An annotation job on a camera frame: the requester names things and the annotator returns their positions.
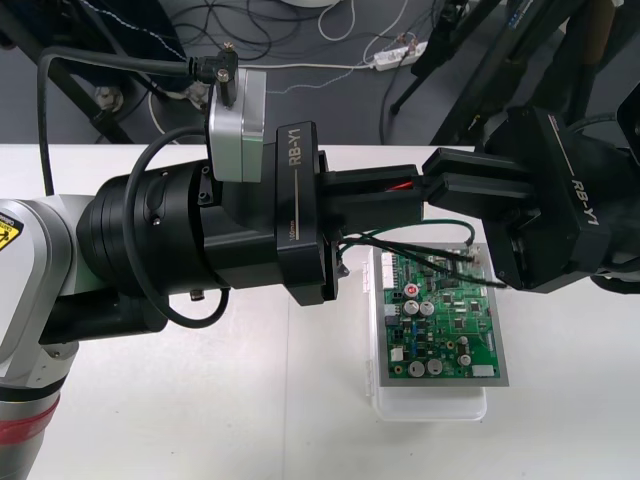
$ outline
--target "circuit board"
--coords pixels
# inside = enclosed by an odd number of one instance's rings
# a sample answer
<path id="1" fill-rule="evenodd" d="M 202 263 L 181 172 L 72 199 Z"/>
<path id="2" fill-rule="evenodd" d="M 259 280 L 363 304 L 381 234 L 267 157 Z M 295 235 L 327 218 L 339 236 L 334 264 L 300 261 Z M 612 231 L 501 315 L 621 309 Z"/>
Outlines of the circuit board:
<path id="1" fill-rule="evenodd" d="M 454 251 L 477 253 L 476 247 Z M 458 274 L 485 277 L 480 262 L 428 260 Z M 486 287 L 390 253 L 382 254 L 382 268 L 389 378 L 500 378 Z"/>

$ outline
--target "white table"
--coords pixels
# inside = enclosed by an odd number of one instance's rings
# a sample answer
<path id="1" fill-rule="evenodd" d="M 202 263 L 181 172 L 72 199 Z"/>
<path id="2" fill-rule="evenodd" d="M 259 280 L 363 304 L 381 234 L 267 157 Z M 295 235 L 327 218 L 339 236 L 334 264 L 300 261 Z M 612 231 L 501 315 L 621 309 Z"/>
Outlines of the white table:
<path id="1" fill-rule="evenodd" d="M 93 194 L 140 146 L 52 147 L 59 193 Z M 429 147 L 326 147 L 332 169 L 421 163 Z M 165 149 L 154 165 L 202 158 Z M 3 198 L 42 195 L 35 146 L 0 146 Z M 455 217 L 427 208 L 429 217 Z M 479 228 L 478 240 L 484 235 Z M 457 241 L 456 227 L 390 237 Z M 511 386 L 481 423 L 386 424 L 364 393 L 361 262 L 336 302 L 300 308 L 282 287 L 232 292 L 204 331 L 86 342 L 33 480 L 637 479 L 640 299 L 582 281 L 542 296 L 499 292 Z M 207 305 L 212 308 L 216 296 Z M 175 306 L 203 315 L 185 297 Z"/>

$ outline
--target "metal stand leg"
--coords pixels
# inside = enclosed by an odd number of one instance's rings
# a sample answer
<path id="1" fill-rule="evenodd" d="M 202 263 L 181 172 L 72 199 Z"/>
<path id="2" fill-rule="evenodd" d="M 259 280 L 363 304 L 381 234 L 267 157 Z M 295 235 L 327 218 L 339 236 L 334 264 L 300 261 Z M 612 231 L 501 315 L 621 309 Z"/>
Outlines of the metal stand leg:
<path id="1" fill-rule="evenodd" d="M 0 3 L 0 30 L 2 30 L 34 63 L 43 46 L 25 29 L 15 16 Z M 98 107 L 84 89 L 69 75 L 64 66 L 53 61 L 49 77 L 62 92 L 84 113 L 91 124 L 111 143 L 133 143 L 113 118 Z"/>
<path id="2" fill-rule="evenodd" d="M 460 135 L 472 124 L 485 93 L 495 81 L 505 62 L 508 62 L 528 33 L 538 15 L 549 6 L 553 0 L 523 0 L 496 38 L 493 46 L 482 59 L 473 73 L 471 81 L 466 85 L 462 94 L 447 115 L 440 129 L 433 137 L 431 145 L 454 145 L 458 143 Z"/>
<path id="3" fill-rule="evenodd" d="M 478 5 L 462 20 L 459 26 L 452 25 L 447 18 L 438 19 L 438 24 L 429 38 L 427 49 L 411 67 L 411 73 L 418 77 L 391 105 L 391 113 L 396 115 L 400 107 L 439 67 L 451 60 L 469 35 L 500 4 L 500 0 L 481 0 Z"/>
<path id="4" fill-rule="evenodd" d="M 578 83 L 574 86 L 566 121 L 568 124 L 585 117 L 591 91 L 604 56 L 616 9 L 611 0 L 591 0 L 586 29 L 584 57 Z"/>

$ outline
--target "white connector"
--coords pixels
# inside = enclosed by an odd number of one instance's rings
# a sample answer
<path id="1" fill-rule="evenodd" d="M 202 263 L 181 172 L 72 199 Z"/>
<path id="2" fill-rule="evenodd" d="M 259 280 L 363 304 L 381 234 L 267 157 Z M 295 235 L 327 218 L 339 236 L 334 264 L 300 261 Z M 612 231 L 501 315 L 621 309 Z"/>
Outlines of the white connector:
<path id="1" fill-rule="evenodd" d="M 379 72 L 395 68 L 400 64 L 400 60 L 402 60 L 404 54 L 407 53 L 408 48 L 409 47 L 402 47 L 396 48 L 395 50 L 376 53 L 373 56 L 373 65 Z M 416 63 L 416 60 L 418 60 L 420 55 L 424 53 L 425 48 L 427 48 L 427 42 L 419 43 L 417 48 L 402 60 L 402 65 L 411 65 L 412 63 Z"/>

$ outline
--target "electrolytic capacitor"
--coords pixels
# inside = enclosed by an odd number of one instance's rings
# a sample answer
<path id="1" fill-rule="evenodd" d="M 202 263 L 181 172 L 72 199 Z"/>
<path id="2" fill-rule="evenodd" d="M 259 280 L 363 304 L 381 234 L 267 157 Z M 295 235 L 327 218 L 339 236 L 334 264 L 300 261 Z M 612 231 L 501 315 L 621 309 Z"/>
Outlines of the electrolytic capacitor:
<path id="1" fill-rule="evenodd" d="M 468 367 L 471 365 L 471 357 L 469 355 L 460 355 L 458 357 L 458 363 L 461 367 Z"/>
<path id="2" fill-rule="evenodd" d="M 411 362 L 411 365 L 409 365 L 409 375 L 412 377 L 421 377 L 424 375 L 424 372 L 425 368 L 422 362 Z"/>
<path id="3" fill-rule="evenodd" d="M 433 315 L 435 311 L 436 307 L 431 302 L 422 302 L 420 304 L 420 315 L 423 317 Z"/>
<path id="4" fill-rule="evenodd" d="M 405 315 L 412 316 L 420 311 L 420 305 L 418 305 L 418 302 L 415 300 L 407 300 L 404 302 L 404 307 L 402 307 L 402 309 L 404 310 Z"/>
<path id="5" fill-rule="evenodd" d="M 415 283 L 407 283 L 404 287 L 404 296 L 407 298 L 416 298 L 420 293 L 420 289 Z"/>
<path id="6" fill-rule="evenodd" d="M 431 375 L 440 375 L 442 373 L 442 362 L 437 358 L 432 358 L 427 362 L 427 371 Z"/>

